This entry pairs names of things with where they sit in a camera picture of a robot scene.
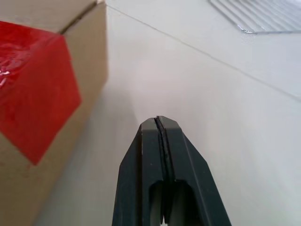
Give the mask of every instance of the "wire rack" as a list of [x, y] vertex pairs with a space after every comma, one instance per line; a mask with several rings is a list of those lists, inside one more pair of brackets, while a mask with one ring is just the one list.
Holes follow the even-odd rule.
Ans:
[[208, 0], [248, 34], [301, 32], [301, 0]]

